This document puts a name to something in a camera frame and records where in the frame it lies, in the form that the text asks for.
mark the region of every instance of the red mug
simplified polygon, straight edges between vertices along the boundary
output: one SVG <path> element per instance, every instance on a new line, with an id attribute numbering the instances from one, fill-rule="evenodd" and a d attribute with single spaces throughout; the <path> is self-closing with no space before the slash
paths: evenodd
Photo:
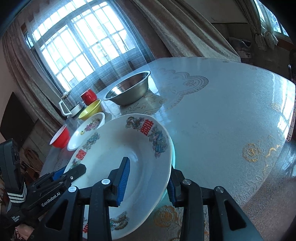
<path id="1" fill-rule="evenodd" d="M 68 144 L 70 138 L 71 137 L 69 130 L 67 129 L 67 125 L 63 125 L 54 135 L 49 144 L 56 148 L 64 148 Z"/>
<path id="2" fill-rule="evenodd" d="M 81 98 L 86 105 L 90 105 L 98 99 L 96 94 L 91 89 L 88 89 L 86 92 L 84 92 L 81 95 Z"/>

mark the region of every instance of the white bowl with floral print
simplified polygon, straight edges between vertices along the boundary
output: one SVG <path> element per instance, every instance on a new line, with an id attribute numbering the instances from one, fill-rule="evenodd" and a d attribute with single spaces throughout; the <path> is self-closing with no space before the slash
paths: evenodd
<path id="1" fill-rule="evenodd" d="M 99 112 L 83 122 L 74 134 L 71 136 L 67 149 L 68 151 L 76 150 L 82 142 L 89 138 L 99 127 L 105 124 L 105 114 Z"/>
<path id="2" fill-rule="evenodd" d="M 73 154 L 65 172 L 83 163 L 86 173 L 72 182 L 78 188 L 93 186 L 120 166 L 122 158 L 131 161 L 124 199 L 110 207 L 112 239 L 137 229 L 153 211 L 166 190 L 173 153 L 167 130 L 153 117 L 128 114 L 97 129 Z M 84 212 L 83 237 L 87 238 L 88 207 Z"/>

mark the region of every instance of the silver bolt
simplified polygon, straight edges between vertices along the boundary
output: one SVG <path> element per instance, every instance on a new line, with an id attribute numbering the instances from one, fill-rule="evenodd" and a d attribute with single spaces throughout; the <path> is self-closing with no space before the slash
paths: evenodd
<path id="1" fill-rule="evenodd" d="M 102 180 L 102 184 L 104 184 L 104 185 L 108 185 L 109 183 L 110 183 L 109 179 L 103 179 Z"/>
<path id="2" fill-rule="evenodd" d="M 190 184 L 191 184 L 191 180 L 189 180 L 189 179 L 184 179 L 184 180 L 183 180 L 183 184 L 185 184 L 185 185 L 190 185 Z"/>
<path id="3" fill-rule="evenodd" d="M 77 189 L 77 188 L 76 188 L 75 186 L 71 186 L 71 187 L 68 188 L 68 191 L 69 191 L 69 192 L 75 192 L 76 189 Z"/>
<path id="4" fill-rule="evenodd" d="M 215 187 L 215 190 L 219 193 L 223 193 L 225 191 L 225 189 L 221 186 Z"/>

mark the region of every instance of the red bowl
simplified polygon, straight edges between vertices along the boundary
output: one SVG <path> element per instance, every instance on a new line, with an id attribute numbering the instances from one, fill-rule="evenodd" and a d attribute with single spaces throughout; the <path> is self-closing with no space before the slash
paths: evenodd
<path id="1" fill-rule="evenodd" d="M 64 148 L 68 144 L 70 138 L 71 137 L 69 130 L 67 129 L 67 125 L 63 125 L 54 135 L 49 144 L 56 148 Z"/>

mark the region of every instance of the stainless steel bowl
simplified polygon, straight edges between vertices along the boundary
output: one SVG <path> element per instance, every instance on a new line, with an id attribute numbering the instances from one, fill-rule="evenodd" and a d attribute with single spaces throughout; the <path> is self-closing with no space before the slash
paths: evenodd
<path id="1" fill-rule="evenodd" d="M 150 71 L 137 73 L 112 88 L 104 100 L 111 100 L 117 105 L 128 105 L 140 99 L 148 90 Z"/>

